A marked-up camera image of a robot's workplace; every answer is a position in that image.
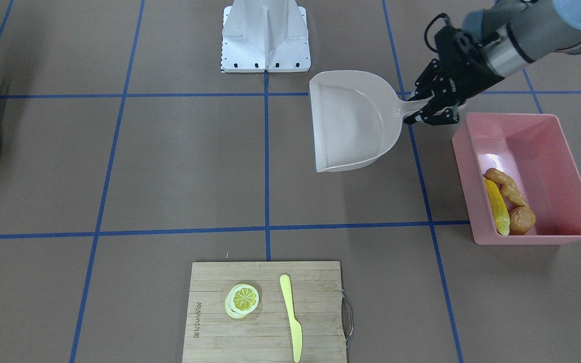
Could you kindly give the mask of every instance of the lemon slice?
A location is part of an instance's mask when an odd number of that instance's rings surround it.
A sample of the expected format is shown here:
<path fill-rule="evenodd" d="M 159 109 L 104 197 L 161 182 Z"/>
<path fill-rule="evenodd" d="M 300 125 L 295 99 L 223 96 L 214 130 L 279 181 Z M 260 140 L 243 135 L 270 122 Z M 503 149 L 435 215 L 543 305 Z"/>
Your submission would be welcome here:
<path fill-rule="evenodd" d="M 259 292 L 247 283 L 233 287 L 225 298 L 225 312 L 235 319 L 241 319 L 257 308 Z"/>

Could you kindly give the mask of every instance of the gray surface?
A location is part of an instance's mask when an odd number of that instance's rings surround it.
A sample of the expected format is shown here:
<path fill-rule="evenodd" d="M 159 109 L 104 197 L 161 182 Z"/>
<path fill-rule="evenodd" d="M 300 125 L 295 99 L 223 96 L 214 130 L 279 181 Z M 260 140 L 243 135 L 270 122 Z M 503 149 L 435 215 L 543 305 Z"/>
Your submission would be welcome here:
<path fill-rule="evenodd" d="M 191 263 L 268 253 L 342 262 L 350 361 L 459 361 L 457 336 L 466 362 L 581 361 L 581 241 L 478 246 L 470 226 L 440 225 L 468 220 L 455 126 L 414 126 L 418 163 L 405 128 L 369 167 L 315 173 L 309 97 L 264 97 L 264 75 L 219 72 L 230 3 L 147 1 L 132 53 L 138 0 L 14 2 L 0 38 L 0 361 L 179 363 Z M 384 3 L 300 1 L 313 68 L 270 74 L 268 90 L 360 69 L 399 91 Z M 434 55 L 432 17 L 460 25 L 491 3 L 386 2 L 404 88 Z M 581 173 L 581 56 L 528 75 L 541 93 L 520 72 L 462 115 L 537 113 L 537 99 Z"/>

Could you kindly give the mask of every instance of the wooden cutting board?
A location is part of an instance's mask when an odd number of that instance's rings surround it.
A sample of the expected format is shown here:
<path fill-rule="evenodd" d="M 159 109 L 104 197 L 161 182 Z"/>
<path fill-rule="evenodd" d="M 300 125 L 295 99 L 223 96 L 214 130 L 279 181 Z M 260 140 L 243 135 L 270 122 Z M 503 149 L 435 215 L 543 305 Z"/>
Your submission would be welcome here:
<path fill-rule="evenodd" d="M 183 363 L 293 362 L 293 342 L 279 276 L 290 276 L 302 325 L 300 361 L 346 363 L 339 262 L 194 262 Z M 243 319 L 225 312 L 237 283 L 257 289 L 257 308 Z"/>

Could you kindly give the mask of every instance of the cutting board handle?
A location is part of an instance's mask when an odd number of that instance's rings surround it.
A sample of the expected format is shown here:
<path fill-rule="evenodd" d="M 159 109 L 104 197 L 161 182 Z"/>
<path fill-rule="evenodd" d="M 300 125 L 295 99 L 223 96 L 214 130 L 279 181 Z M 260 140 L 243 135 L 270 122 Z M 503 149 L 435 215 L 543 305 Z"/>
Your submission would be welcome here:
<path fill-rule="evenodd" d="M 353 335 L 353 308 L 351 308 L 351 303 L 349 302 L 349 300 L 346 298 L 346 295 L 344 294 L 344 290 L 342 290 L 342 301 L 344 303 L 346 303 L 346 307 L 348 308 L 348 326 L 350 328 L 348 334 L 345 333 L 344 336 L 346 336 L 345 339 L 345 344 L 346 347 L 348 347 L 348 340 L 351 339 L 351 335 Z"/>

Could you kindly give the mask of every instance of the knife handle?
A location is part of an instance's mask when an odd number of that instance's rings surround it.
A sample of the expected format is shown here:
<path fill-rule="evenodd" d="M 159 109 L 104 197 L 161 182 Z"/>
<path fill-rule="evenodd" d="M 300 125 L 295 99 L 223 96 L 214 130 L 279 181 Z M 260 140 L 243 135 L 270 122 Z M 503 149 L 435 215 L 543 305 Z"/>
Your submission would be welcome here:
<path fill-rule="evenodd" d="M 279 277 L 279 285 L 281 285 L 281 293 L 284 295 L 284 303 L 286 303 L 286 311 L 288 312 L 288 319 L 295 320 L 295 309 L 293 308 L 293 287 L 291 286 L 291 278 L 287 274 Z"/>

